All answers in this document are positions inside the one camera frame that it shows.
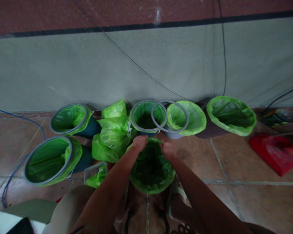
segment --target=human arm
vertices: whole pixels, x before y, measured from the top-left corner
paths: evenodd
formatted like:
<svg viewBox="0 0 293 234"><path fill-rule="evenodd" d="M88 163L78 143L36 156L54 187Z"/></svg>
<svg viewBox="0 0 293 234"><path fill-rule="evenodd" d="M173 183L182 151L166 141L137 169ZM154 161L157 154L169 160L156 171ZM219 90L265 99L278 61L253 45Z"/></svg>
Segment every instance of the human arm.
<svg viewBox="0 0 293 234"><path fill-rule="evenodd" d="M74 224L72 231L91 225L98 233L109 233L117 215L129 175L139 153L146 146L147 136L138 136L132 147L109 171L102 184L89 198L83 212Z"/></svg>
<svg viewBox="0 0 293 234"><path fill-rule="evenodd" d="M244 223L179 159L174 146L162 141L164 157L178 174L192 209L205 233L252 232Z"/></svg>

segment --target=black cable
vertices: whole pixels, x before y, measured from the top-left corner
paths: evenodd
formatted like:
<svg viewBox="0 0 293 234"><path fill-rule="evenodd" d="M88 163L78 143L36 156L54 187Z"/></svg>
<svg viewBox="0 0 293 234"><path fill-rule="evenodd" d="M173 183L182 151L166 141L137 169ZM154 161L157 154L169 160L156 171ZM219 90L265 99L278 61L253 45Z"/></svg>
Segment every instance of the black cable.
<svg viewBox="0 0 293 234"><path fill-rule="evenodd" d="M263 112L266 112L266 110L273 104L273 103L275 103L277 100L279 100L280 98L282 98L282 97L284 97L285 95L287 95L287 94L289 94L289 93L291 93L291 92L293 92L293 89L292 90L290 90L290 91L288 91L287 93L285 93L284 95L281 95L280 97L278 97L277 99L275 99L272 103L270 103L265 109L264 109L264 111Z"/></svg>
<svg viewBox="0 0 293 234"><path fill-rule="evenodd" d="M223 93L223 96L224 96L225 95L225 92L226 92L226 85L227 85L227 61L226 61L224 20L223 20L223 17L222 17L220 0L218 0L218 5L219 5L219 11L220 11L220 18L221 18L222 43L223 43L223 47L224 47L224 62L225 62L225 87L224 87L224 93Z"/></svg>
<svg viewBox="0 0 293 234"><path fill-rule="evenodd" d="M140 67L128 54L126 54L110 37L109 35L107 35L107 33L97 24L97 22L88 14L88 12L82 7L82 5L77 1L77 0L73 0L73 2L77 5L77 7L91 20L91 22L98 28L100 29L100 31L106 36L106 38L114 45L116 46L120 52L122 52L122 54L131 61L131 63L133 65L135 65L140 71L142 71L148 78L150 78L154 83L160 85L161 87L163 87L164 89L166 89L167 91L169 91L172 94L177 95L178 97L181 97L185 100L190 101L189 99L180 96L179 94L176 94L175 92L169 90L168 88L166 88L164 85L162 85L160 82L158 82L157 80L155 80L152 76L150 76L142 67Z"/></svg>

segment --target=wire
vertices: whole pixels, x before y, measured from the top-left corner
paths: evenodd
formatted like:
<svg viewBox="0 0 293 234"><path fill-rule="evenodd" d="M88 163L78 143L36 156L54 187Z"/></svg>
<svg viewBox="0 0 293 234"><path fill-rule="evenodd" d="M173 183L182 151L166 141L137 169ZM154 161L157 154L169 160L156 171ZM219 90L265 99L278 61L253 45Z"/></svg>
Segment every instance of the wire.
<svg viewBox="0 0 293 234"><path fill-rule="evenodd" d="M266 112L266 110L273 104L275 103L277 100L279 100L280 98L284 97L285 95L288 95L289 93L293 92L293 89L288 91L287 93L285 93L284 95L281 95L280 97L278 97L277 99L275 99L272 103L270 103L265 109L263 112Z"/></svg>
<svg viewBox="0 0 293 234"><path fill-rule="evenodd" d="M5 114L9 114L9 115L12 115L12 116L15 116L15 117L18 117L18 118L21 118L21 119L24 119L24 120L30 121L30 122L32 122L32 123L34 123L34 124L37 124L37 125L41 128L41 130L42 130L43 141L45 141L45 139L46 139L46 134L45 134L45 131L43 130L43 127L42 127L40 124L38 124L37 122L32 121L32 120L30 120L30 119L27 119L27 118L24 118L24 117L21 117L21 116L18 116L18 115L14 115L14 114L12 114L12 113L9 113L9 112L3 111L3 110L0 110L0 111L3 112L3 113L5 113ZM12 172L12 174L11 174L11 176L10 176L10 178L9 178L9 180L8 180L8 182L7 182L7 184L6 184L6 186L4 187L4 190L3 190L3 193L2 193L2 197L1 197L1 201L2 201L2 206L3 206L3 208L7 208L6 203L5 203L5 196L6 196L6 191L7 191L7 188L8 188L8 186L9 186L9 183L11 182L11 180L12 180L14 174L17 172L17 170L19 169L19 167L20 167L20 165L22 164L22 162L23 162L28 156L29 156L29 154L26 155L26 156L25 156L25 157L24 157L24 158L18 163L18 165L16 166L16 168L15 168L14 171Z"/></svg>
<svg viewBox="0 0 293 234"><path fill-rule="evenodd" d="M116 46L120 52L131 61L131 63L133 65L135 65L140 71L142 71L148 78L150 78L154 83L158 84L159 86L163 87L164 89L166 89L168 92L177 95L178 97L181 97L185 100L190 101L189 99L180 96L179 94L171 91L170 89L166 88L164 85L162 85L160 82L158 82L157 80L155 80L151 75L149 75L142 67L140 67L128 54L125 53L125 51L123 51L110 37L109 35L97 24L97 22L88 14L88 12L83 8L83 6L77 1L77 0L72 0L77 7L90 19L90 21L106 36L106 38L114 45Z"/></svg>
<svg viewBox="0 0 293 234"><path fill-rule="evenodd" d="M224 20L223 20L223 17L222 17L220 0L218 0L218 5L219 5L219 11L220 11L220 18L221 18L222 43L223 43L223 47L224 47L224 62L225 62L225 87L224 87L224 93L223 93L223 96L224 96L225 95L225 92L226 92L226 86L227 86L227 61L226 61L226 46L225 46Z"/></svg>
<svg viewBox="0 0 293 234"><path fill-rule="evenodd" d="M3 110L0 110L0 111L3 112L3 113L5 113L5 114L9 114L9 115L12 115L12 116L15 116L15 117L21 118L21 119L28 120L28 121L30 121L30 122L32 122L32 123L34 123L34 124L37 124L37 125L41 128L41 130L42 130L43 141L45 141L45 139L46 139L46 134L45 134L45 131L43 130L43 128L42 128L42 126L41 126L40 124L38 124L38 123L36 123L35 121L32 121L32 120L30 120L30 119L27 119L27 118L24 118L24 117L21 117L21 116L18 116L18 115L14 115L14 114L12 114L12 113L9 113L9 112L3 111Z"/></svg>

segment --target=lime green plastic bag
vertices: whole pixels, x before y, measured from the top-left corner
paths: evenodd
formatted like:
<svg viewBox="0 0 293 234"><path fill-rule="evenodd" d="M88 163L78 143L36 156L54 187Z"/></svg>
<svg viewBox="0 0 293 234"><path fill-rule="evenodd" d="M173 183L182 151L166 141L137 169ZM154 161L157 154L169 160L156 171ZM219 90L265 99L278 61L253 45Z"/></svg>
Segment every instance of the lime green plastic bag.
<svg viewBox="0 0 293 234"><path fill-rule="evenodd" d="M191 101L178 101L183 108L186 109L189 115L189 124L185 130L180 132L180 135L191 136L200 133L206 128L206 116L204 111ZM187 118L183 110L176 104L171 104L167 108L167 125L172 130L182 129L187 122Z"/></svg>
<svg viewBox="0 0 293 234"><path fill-rule="evenodd" d="M133 110L133 120L135 122L136 125L138 125L141 128L145 128L145 129L153 129L153 128L157 128L156 125L153 123L152 118L151 118L151 111L152 108L154 106L154 102L143 102L141 104L139 104L138 106L136 106ZM165 120L165 111L164 109L160 106L157 105L154 108L154 112L153 112L154 118L156 120L156 122L161 125L164 120ZM155 133L158 130L155 131L147 131L148 133Z"/></svg>
<svg viewBox="0 0 293 234"><path fill-rule="evenodd" d="M63 133L63 135L72 136L87 128L87 125L92 116L92 111L88 107L86 107L86 109L87 109L86 121L77 129L68 133ZM64 108L63 110L61 110L59 113L57 113L57 115L52 120L51 126L55 131L60 133L70 131L71 129L77 127L82 122L85 115L86 115L86 112L83 106L80 106L80 105L68 106Z"/></svg>
<svg viewBox="0 0 293 234"><path fill-rule="evenodd" d="M114 117L126 117L127 108L125 100L122 99L119 102L114 103L113 105L106 107L102 111L102 118L114 118Z"/></svg>
<svg viewBox="0 0 293 234"><path fill-rule="evenodd" d="M102 167L99 168L99 172L97 174L95 174L93 177L90 177L89 179L86 180L86 185L97 189L105 177L106 177L106 170L105 170L105 165L103 165Z"/></svg>
<svg viewBox="0 0 293 234"><path fill-rule="evenodd" d="M162 142L157 138L147 139L146 147L139 153L129 176L133 185L147 194L158 194L164 191L172 183L176 174L171 164L164 158L159 144Z"/></svg>
<svg viewBox="0 0 293 234"><path fill-rule="evenodd" d="M110 149L121 151L137 135L137 131L134 128L129 129L129 117L101 119L98 122L102 127L100 133L101 142Z"/></svg>
<svg viewBox="0 0 293 234"><path fill-rule="evenodd" d="M95 160L116 163L125 154L126 147L120 151L115 151L103 145L100 139L100 134L93 137L92 140L92 157Z"/></svg>
<svg viewBox="0 0 293 234"><path fill-rule="evenodd" d="M215 97L208 102L206 110L214 124L242 137L249 135L256 125L254 111L233 97Z"/></svg>
<svg viewBox="0 0 293 234"><path fill-rule="evenodd" d="M56 184L65 180L74 170L82 156L82 147L78 140L69 137L73 143L73 154L68 165L61 174L54 180L40 185L41 187ZM55 138L43 144L28 162L27 169L28 180L34 183L40 183L56 175L68 160L70 154L69 141L63 138Z"/></svg>

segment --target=trash bin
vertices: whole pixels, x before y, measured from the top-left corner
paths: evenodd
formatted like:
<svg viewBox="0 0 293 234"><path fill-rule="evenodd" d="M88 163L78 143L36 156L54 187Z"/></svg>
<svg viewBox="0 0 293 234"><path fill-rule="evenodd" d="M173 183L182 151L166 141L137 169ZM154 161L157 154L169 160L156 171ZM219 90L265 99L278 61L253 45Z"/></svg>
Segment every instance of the trash bin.
<svg viewBox="0 0 293 234"><path fill-rule="evenodd" d="M77 103L60 108L51 118L50 129L59 135L78 135L89 139L101 131L92 111Z"/></svg>
<svg viewBox="0 0 293 234"><path fill-rule="evenodd" d="M158 194L164 191L174 180L175 170L164 158L157 138L148 138L146 147L131 170L129 179L139 191Z"/></svg>
<svg viewBox="0 0 293 234"><path fill-rule="evenodd" d="M160 101L158 103L171 103L167 108L167 123L162 129L155 119L155 125L165 132L171 139L195 135L206 127L206 116L203 110L191 101Z"/></svg>
<svg viewBox="0 0 293 234"><path fill-rule="evenodd" d="M48 186L93 164L91 148L72 137L55 136L38 145L28 156L25 179L35 186Z"/></svg>
<svg viewBox="0 0 293 234"><path fill-rule="evenodd" d="M244 102L227 96L211 99L206 109L207 123L204 131L196 134L199 138L216 137L227 133L239 136L251 134L256 125L256 114Z"/></svg>
<svg viewBox="0 0 293 234"><path fill-rule="evenodd" d="M156 102L152 100L141 101L135 104L130 111L130 121L141 135L153 137L160 132L160 129L156 127L151 117L151 111L155 103ZM167 112L162 104L156 105L153 115L156 122L159 123L161 127L166 124Z"/></svg>
<svg viewBox="0 0 293 234"><path fill-rule="evenodd" d="M84 184L98 188L108 173L108 164L99 162L84 170Z"/></svg>

